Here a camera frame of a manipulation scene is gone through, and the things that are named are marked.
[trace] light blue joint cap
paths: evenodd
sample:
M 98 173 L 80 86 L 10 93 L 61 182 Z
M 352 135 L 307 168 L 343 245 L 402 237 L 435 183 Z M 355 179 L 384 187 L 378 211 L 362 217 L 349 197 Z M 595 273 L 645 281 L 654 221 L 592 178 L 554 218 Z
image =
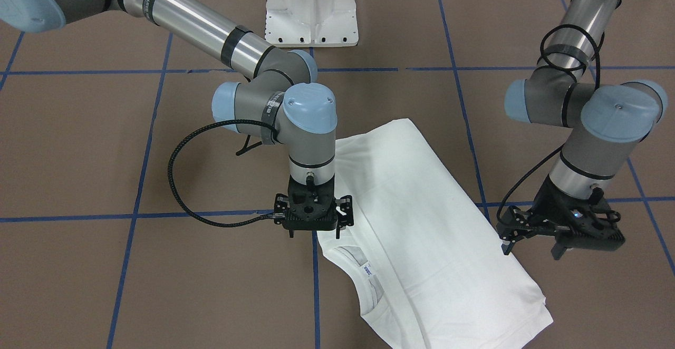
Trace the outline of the light blue joint cap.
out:
M 335 95 L 319 83 L 300 83 L 288 88 L 284 113 L 295 126 L 314 134 L 330 133 L 338 124 Z
M 504 110 L 511 119 L 531 123 L 525 106 L 525 80 L 516 80 L 509 85 L 504 97 Z
M 581 123 L 601 140 L 625 143 L 647 135 L 659 112 L 648 94 L 624 85 L 605 85 L 581 109 Z
M 316 61 L 314 58 L 312 58 L 312 56 L 307 53 L 307 51 L 291 50 L 289 53 L 297 54 L 302 58 L 304 63 L 307 65 L 307 69 L 309 70 L 309 81 L 311 83 L 316 83 L 316 78 L 319 77 L 319 68 L 316 66 Z
M 0 0 L 0 20 L 29 33 L 65 26 L 63 10 L 54 0 Z
M 215 90 L 211 102 L 211 111 L 216 122 L 234 119 L 234 96 L 237 93 L 237 87 L 239 87 L 238 82 L 227 82 L 222 83 Z M 239 133 L 237 125 L 226 125 L 223 128 Z
M 666 90 L 663 89 L 660 85 L 656 84 L 655 82 L 652 82 L 651 80 L 631 80 L 629 83 L 640 83 L 644 84 L 648 87 L 650 87 L 654 92 L 656 92 L 657 95 L 659 95 L 659 99 L 661 99 L 661 118 L 659 119 L 659 123 L 663 121 L 663 116 L 666 115 L 666 109 L 668 109 L 668 95 L 666 94 Z

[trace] black cable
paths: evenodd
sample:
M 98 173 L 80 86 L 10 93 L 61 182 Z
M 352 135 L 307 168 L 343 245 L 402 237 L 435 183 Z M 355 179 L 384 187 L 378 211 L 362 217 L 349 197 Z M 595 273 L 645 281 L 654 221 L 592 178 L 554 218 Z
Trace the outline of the black cable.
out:
M 546 44 L 546 40 L 552 36 L 555 32 L 558 30 L 562 29 L 574 29 L 577 32 L 580 32 L 588 41 L 591 43 L 591 47 L 593 47 L 593 58 L 595 58 L 595 89 L 597 90 L 600 88 L 600 47 L 595 43 L 595 40 L 593 37 L 583 28 L 578 27 L 577 25 L 572 25 L 570 23 L 563 23 L 562 25 L 558 25 L 551 29 L 549 32 L 546 33 L 544 38 L 542 39 L 542 43 L 539 45 L 539 53 L 542 56 L 542 59 L 546 62 L 547 65 L 549 65 L 551 68 L 559 71 L 563 71 L 565 73 L 568 73 L 572 75 L 573 71 L 577 70 L 585 70 L 586 69 L 586 64 L 581 63 L 581 65 L 575 66 L 573 68 L 564 68 L 563 66 L 555 65 L 550 59 L 548 59 L 549 54 L 545 54 L 544 52 L 544 45 Z
M 502 209 L 504 209 L 504 205 L 506 205 L 506 201 L 508 200 L 509 196 L 511 196 L 511 193 L 513 193 L 518 187 L 520 187 L 520 184 L 523 183 L 523 181 L 525 181 L 525 179 L 529 178 L 529 176 L 532 175 L 535 171 L 537 171 L 541 166 L 543 166 L 543 164 L 548 162 L 549 159 L 551 159 L 557 153 L 559 153 L 560 150 L 562 150 L 562 146 L 553 150 L 553 152 L 551 152 L 551 154 L 548 154 L 539 163 L 535 164 L 535 166 L 532 167 L 532 169 L 530 171 L 528 171 L 526 174 L 524 174 L 523 177 L 520 180 L 518 180 L 516 182 L 516 184 L 514 184 L 513 187 L 511 187 L 511 189 L 506 193 L 506 195 L 504 195 L 504 198 L 502 199 L 502 202 L 499 203 L 499 208 L 497 209 L 497 220 L 499 220 L 499 222 L 502 222 L 502 224 L 504 223 L 502 221 Z
M 239 157 L 239 155 L 244 155 L 247 152 L 255 149 L 256 147 L 262 146 L 262 144 L 263 144 L 263 141 L 260 141 L 260 142 L 256 142 L 255 144 L 252 144 L 251 146 L 249 146 L 248 143 L 250 141 L 251 141 L 251 135 L 249 134 L 249 135 L 246 136 L 246 141 L 244 142 L 244 146 L 238 152 L 235 152 L 234 155 Z
M 204 222 L 205 224 L 208 224 L 210 226 L 215 226 L 215 227 L 241 227 L 245 226 L 248 224 L 251 224 L 251 222 L 256 222 L 260 220 L 265 220 L 265 219 L 271 219 L 272 218 L 272 213 L 268 213 L 266 215 L 260 215 L 258 217 L 255 217 L 250 220 L 246 221 L 241 221 L 241 222 L 234 222 L 233 224 L 224 224 L 223 222 L 216 222 L 212 221 L 209 219 L 205 219 L 204 217 L 201 217 L 200 215 L 196 214 L 193 212 L 190 208 L 188 208 L 187 205 L 185 205 L 185 202 L 183 202 L 183 199 L 178 195 L 178 190 L 176 189 L 176 183 L 173 180 L 173 163 L 176 161 L 176 157 L 178 157 L 178 153 L 180 150 L 185 147 L 185 145 L 190 142 L 193 138 L 196 136 L 200 135 L 201 133 L 204 133 L 205 131 L 215 129 L 215 128 L 220 128 L 221 126 L 226 126 L 226 125 L 234 125 L 234 124 L 240 124 L 240 125 L 257 125 L 261 126 L 262 128 L 268 128 L 272 131 L 273 137 L 276 139 L 278 135 L 278 131 L 272 126 L 268 125 L 267 123 L 260 122 L 260 121 L 255 121 L 255 120 L 250 120 L 250 119 L 229 119 L 226 121 L 220 121 L 217 123 L 212 123 L 210 125 L 206 125 L 203 128 L 199 128 L 198 130 L 193 131 L 190 133 L 188 136 L 183 138 L 183 140 L 176 146 L 176 149 L 173 150 L 173 153 L 171 153 L 171 157 L 169 158 L 169 166 L 167 168 L 167 175 L 169 177 L 169 187 L 171 188 L 171 193 L 173 193 L 173 197 L 176 199 L 178 202 L 178 205 L 180 205 L 185 212 L 190 215 L 190 217 L 193 217 L 194 219 L 197 219 L 201 222 Z

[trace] gray joint housing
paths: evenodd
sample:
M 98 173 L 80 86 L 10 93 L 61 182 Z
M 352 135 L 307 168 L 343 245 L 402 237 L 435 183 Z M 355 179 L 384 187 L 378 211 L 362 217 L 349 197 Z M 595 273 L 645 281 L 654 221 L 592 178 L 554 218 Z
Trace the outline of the gray joint housing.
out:
M 291 85 L 279 71 L 266 70 L 248 84 L 222 84 L 213 97 L 212 110 L 215 121 L 250 119 L 274 126 L 277 136 L 256 125 L 226 128 L 258 136 L 264 144 L 287 145 L 290 173 L 298 183 L 306 184 L 310 173 L 316 185 L 335 175 L 338 118 L 335 96 L 325 86 Z
M 572 0 L 562 24 L 581 27 L 598 42 L 621 0 Z M 504 108 L 512 119 L 573 128 L 549 173 L 570 196 L 587 199 L 593 188 L 606 188 L 627 157 L 661 119 L 668 99 L 663 88 L 637 80 L 595 90 L 580 84 L 594 51 L 581 32 L 562 28 L 547 48 L 550 66 L 540 58 L 528 80 L 506 92 Z
M 585 199 L 607 188 L 631 154 L 663 117 L 668 97 L 658 84 L 636 80 L 600 87 L 581 111 L 554 167 L 551 181 Z

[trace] floor tile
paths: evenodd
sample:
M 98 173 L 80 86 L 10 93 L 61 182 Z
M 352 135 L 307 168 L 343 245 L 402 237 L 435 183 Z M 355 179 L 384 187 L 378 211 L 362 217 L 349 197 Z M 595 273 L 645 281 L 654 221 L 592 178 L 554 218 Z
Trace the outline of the floor tile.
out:
M 314 347 L 313 287 L 310 232 L 140 219 L 113 347 Z
M 133 211 L 159 75 L 11 75 L 2 217 Z
M 449 66 L 438 0 L 356 0 L 359 44 L 316 49 L 321 67 Z
M 352 279 L 319 253 L 321 347 L 369 349 L 389 347 L 360 316 Z
M 461 71 L 460 82 L 475 141 L 480 174 L 488 202 L 499 202 L 521 176 L 567 140 L 571 130 L 530 125 L 504 113 L 504 93 L 514 80 L 531 71 Z M 509 201 L 532 201 L 555 159 L 532 174 Z M 608 198 L 639 197 L 628 166 L 616 174 Z
M 672 258 L 675 255 L 675 227 L 673 226 L 673 221 L 675 221 L 675 201 L 652 201 L 649 202 L 649 207 L 654 214 L 656 224 L 658 224 L 661 231 L 661 237 L 663 237 L 663 241 Z
M 516 245 L 516 258 L 542 288 L 554 319 L 525 347 L 672 346 L 673 273 L 644 205 L 620 208 L 626 244 L 615 252 L 577 249 L 554 261 L 553 238 Z
M 560 0 L 443 0 L 458 66 L 531 66 Z
M 105 347 L 129 221 L 0 224 L 3 347 Z
M 26 34 L 12 70 L 161 70 L 168 37 L 144 19 L 110 11 L 60 30 Z

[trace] silver cylinder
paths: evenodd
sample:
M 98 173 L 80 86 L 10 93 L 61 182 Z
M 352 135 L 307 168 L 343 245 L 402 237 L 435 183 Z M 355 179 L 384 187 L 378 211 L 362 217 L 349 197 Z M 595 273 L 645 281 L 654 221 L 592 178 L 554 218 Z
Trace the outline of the silver cylinder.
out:
M 619 0 L 572 0 L 560 24 L 571 24 L 581 27 L 599 44 L 600 37 L 605 31 L 605 27 L 607 27 L 618 2 Z M 549 40 L 547 47 L 555 44 L 574 46 L 583 51 L 588 58 L 591 58 L 594 54 L 591 42 L 577 30 L 562 29 L 555 32 Z M 550 54 L 548 59 L 555 65 L 564 68 L 574 68 L 581 65 L 578 60 L 567 54 Z M 544 66 L 546 63 L 540 60 L 537 65 Z M 577 79 L 581 79 L 583 71 L 574 71 L 573 75 Z
M 157 25 L 218 60 L 227 36 L 237 27 L 196 0 L 156 0 L 152 18 Z
M 593 179 L 569 168 L 565 162 L 558 158 L 549 173 L 553 184 L 561 191 L 573 198 L 588 199 L 593 193 L 593 188 L 600 187 L 606 190 L 612 179 Z
M 295 164 L 291 159 L 288 160 L 291 177 L 300 184 L 307 184 L 309 173 L 314 174 L 314 184 L 321 185 L 335 176 L 335 160 L 318 168 L 302 167 Z
M 239 32 L 243 35 L 236 36 L 238 41 L 228 42 L 234 46 L 231 55 L 224 56 L 226 41 L 238 25 L 197 0 L 124 0 L 124 6 L 130 15 L 145 15 L 249 78 L 256 75 L 265 51 L 272 46 L 255 34 Z

